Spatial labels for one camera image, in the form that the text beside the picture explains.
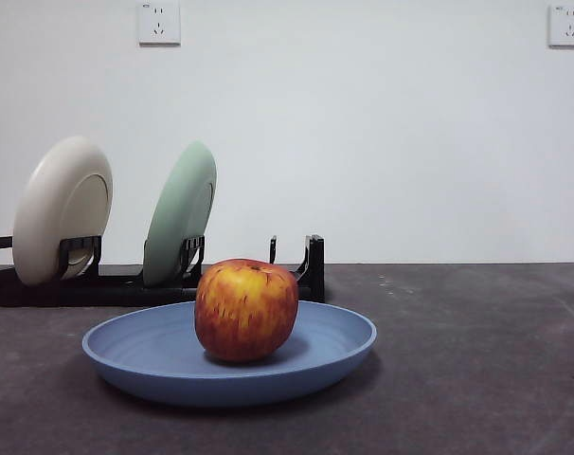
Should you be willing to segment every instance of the cream plate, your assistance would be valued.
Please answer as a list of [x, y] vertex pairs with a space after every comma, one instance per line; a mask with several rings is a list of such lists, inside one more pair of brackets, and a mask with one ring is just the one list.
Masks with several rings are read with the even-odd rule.
[[[27, 285], [48, 282], [59, 268], [62, 239], [101, 235], [113, 198], [110, 165], [86, 138], [57, 143], [32, 173], [13, 224], [13, 261]], [[86, 266], [91, 248], [71, 251], [64, 279]]]

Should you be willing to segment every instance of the outlet cover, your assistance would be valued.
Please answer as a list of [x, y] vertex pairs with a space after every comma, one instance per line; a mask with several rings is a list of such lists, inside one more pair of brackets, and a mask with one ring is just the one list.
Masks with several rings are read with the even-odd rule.
[[139, 9], [139, 43], [141, 45], [179, 45], [180, 5], [170, 2], [147, 2]]
[[551, 47], [574, 47], [574, 6], [550, 7]]

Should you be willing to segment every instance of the blue plate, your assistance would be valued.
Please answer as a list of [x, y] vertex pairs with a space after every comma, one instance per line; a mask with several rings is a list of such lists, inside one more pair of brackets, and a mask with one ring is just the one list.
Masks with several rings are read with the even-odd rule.
[[350, 310], [301, 300], [294, 330], [265, 359], [232, 365], [207, 356], [194, 333], [194, 302], [113, 318], [91, 329], [83, 350], [127, 393], [193, 407], [252, 406], [324, 389], [354, 370], [376, 338]]

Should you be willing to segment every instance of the plate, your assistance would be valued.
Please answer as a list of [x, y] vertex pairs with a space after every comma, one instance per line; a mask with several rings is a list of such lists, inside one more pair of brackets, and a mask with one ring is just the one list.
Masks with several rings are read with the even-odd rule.
[[[110, 165], [85, 137], [47, 152], [28, 180], [13, 222], [13, 262], [24, 284], [48, 282], [58, 271], [62, 239], [101, 235], [113, 198]], [[93, 248], [71, 251], [64, 279], [88, 264]]]
[[191, 407], [253, 406], [324, 389], [354, 370], [376, 338], [350, 310], [301, 300], [294, 330], [272, 355], [241, 365], [213, 360], [194, 332], [194, 302], [110, 319], [82, 340], [98, 373], [132, 395]]
[[144, 245], [146, 286], [173, 279], [181, 268], [184, 240], [205, 234], [216, 175], [213, 155], [201, 142], [190, 144], [175, 163], [156, 203]]

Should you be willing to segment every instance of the apple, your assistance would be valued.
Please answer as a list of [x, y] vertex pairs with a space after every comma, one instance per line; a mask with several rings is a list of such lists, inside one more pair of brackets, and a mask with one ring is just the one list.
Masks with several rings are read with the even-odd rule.
[[291, 334], [297, 314], [297, 282], [279, 265], [228, 259], [199, 281], [194, 330], [209, 354], [229, 362], [273, 353]]

